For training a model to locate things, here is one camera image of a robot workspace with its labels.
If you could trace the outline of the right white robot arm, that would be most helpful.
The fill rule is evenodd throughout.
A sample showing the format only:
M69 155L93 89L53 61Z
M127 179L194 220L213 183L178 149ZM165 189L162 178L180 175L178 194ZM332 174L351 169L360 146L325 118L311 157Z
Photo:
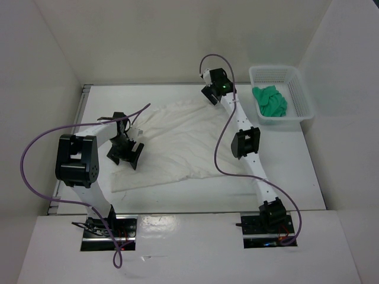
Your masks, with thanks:
M248 120L235 86L224 69L207 69L200 76L205 81L202 93L213 105L221 103L229 115L229 125L235 130L230 146L232 155L243 164L247 175L258 181L256 194L259 203L259 225L263 231L271 233L285 221L287 212L275 189L268 183L260 161L260 129Z

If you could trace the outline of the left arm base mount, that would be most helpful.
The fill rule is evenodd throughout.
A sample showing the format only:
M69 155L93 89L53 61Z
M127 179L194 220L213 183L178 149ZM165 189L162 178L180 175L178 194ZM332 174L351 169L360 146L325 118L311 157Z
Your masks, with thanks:
M114 251L115 245L100 220L87 218L85 222L72 222L82 229L81 251ZM108 226L122 251L134 251L137 235L137 215L117 215Z

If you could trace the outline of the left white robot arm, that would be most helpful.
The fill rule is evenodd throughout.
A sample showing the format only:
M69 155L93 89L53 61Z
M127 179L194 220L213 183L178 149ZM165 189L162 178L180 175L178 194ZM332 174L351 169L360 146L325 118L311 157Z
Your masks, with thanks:
M87 207L89 227L96 226L108 237L117 231L118 222L113 206L106 200L97 181L100 174L98 148L110 141L107 158L116 165L121 161L129 163L135 170L144 144L137 142L140 131L131 127L130 120L122 112L101 117L99 122L99 125L76 134L61 135L55 174Z

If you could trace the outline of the white tank top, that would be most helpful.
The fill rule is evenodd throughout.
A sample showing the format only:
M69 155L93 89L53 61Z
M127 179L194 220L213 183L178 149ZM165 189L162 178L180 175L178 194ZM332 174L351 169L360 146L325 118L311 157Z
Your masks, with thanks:
M144 144L136 169L120 164L111 174L110 189L122 192L187 179L221 176L216 169L244 174L230 145L235 135L221 105L204 100L179 101L138 117Z

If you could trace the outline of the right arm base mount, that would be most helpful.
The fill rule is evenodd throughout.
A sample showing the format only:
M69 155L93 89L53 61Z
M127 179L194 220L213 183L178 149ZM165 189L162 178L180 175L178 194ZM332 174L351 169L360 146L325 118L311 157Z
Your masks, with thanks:
M263 249L285 247L295 236L292 217L287 214L284 221L265 228L259 215L242 214L240 221L235 224L242 230L243 246L245 249Z

